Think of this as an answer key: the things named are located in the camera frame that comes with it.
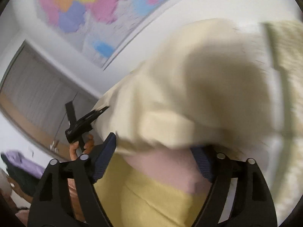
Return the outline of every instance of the finger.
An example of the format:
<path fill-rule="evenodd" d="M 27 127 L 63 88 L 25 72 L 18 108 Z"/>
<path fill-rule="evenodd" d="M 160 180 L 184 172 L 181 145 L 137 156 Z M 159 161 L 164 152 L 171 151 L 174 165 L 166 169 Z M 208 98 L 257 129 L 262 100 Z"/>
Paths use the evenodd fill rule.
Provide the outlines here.
<path fill-rule="evenodd" d="M 90 148 L 94 146 L 94 140 L 89 140 L 85 145 L 84 148 Z"/>
<path fill-rule="evenodd" d="M 7 181 L 9 182 L 9 183 L 13 183 L 14 185 L 16 185 L 17 184 L 17 182 L 14 180 L 14 179 L 12 179 L 11 177 L 7 177 Z"/>
<path fill-rule="evenodd" d="M 76 159 L 78 159 L 76 150 L 69 150 L 69 156 L 71 157 L 71 160 L 76 160 Z"/>
<path fill-rule="evenodd" d="M 18 194 L 18 192 L 19 192 L 19 187 L 17 187 L 16 184 L 11 183 L 11 189 L 14 190 L 14 191 Z"/>
<path fill-rule="evenodd" d="M 89 154 L 93 150 L 93 146 L 87 148 L 86 150 L 83 151 L 83 154 Z"/>
<path fill-rule="evenodd" d="M 69 148 L 72 149 L 72 150 L 76 150 L 78 147 L 79 147 L 79 141 L 71 143 L 69 145 Z"/>

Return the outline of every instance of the black clamp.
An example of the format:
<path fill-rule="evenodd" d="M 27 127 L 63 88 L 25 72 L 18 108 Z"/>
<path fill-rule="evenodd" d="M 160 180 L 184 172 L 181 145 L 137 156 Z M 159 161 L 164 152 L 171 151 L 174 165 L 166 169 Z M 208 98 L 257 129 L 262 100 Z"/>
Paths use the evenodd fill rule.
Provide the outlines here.
<path fill-rule="evenodd" d="M 116 149 L 116 136 L 110 133 L 91 153 L 69 162 L 52 159 L 36 188 L 31 204 L 29 227 L 112 227 L 96 195 L 93 183 L 102 178 Z M 68 178 L 75 180 L 86 224 L 75 219 L 69 195 Z"/>
<path fill-rule="evenodd" d="M 277 227 L 274 202 L 263 174 L 252 158 L 245 162 L 216 157 L 216 178 L 192 227 Z M 237 178 L 229 218 L 221 223 L 231 178 Z"/>
<path fill-rule="evenodd" d="M 91 131 L 93 128 L 91 123 L 95 121 L 105 110 L 109 108 L 106 106 L 100 110 L 92 110 L 79 120 L 76 119 L 73 102 L 65 104 L 67 118 L 69 120 L 69 128 L 65 131 L 66 139 L 69 143 L 79 141 L 79 147 L 84 151 L 84 141 L 82 134 Z"/>

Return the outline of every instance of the cream fabric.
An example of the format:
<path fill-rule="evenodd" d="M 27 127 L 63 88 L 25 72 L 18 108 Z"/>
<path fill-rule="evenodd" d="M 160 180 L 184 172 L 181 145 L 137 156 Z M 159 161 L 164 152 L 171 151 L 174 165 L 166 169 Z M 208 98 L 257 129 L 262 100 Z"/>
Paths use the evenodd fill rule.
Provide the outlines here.
<path fill-rule="evenodd" d="M 243 52 L 245 36 L 223 19 L 187 25 L 95 105 L 94 124 L 118 136 L 117 152 L 218 143 L 252 149 L 273 132 L 268 88 Z"/>
<path fill-rule="evenodd" d="M 291 213 L 303 194 L 303 24 L 279 21 L 268 24 L 277 68 L 284 75 L 288 95 L 285 107 L 284 149 L 273 194 L 278 223 Z"/>

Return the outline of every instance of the world map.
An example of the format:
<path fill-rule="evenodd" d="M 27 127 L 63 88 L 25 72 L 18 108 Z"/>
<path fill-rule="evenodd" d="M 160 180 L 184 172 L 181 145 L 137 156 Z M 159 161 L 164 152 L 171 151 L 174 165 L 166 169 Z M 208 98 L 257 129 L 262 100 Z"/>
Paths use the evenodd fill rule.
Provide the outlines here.
<path fill-rule="evenodd" d="M 36 0 L 37 17 L 103 68 L 124 39 L 165 0 Z"/>

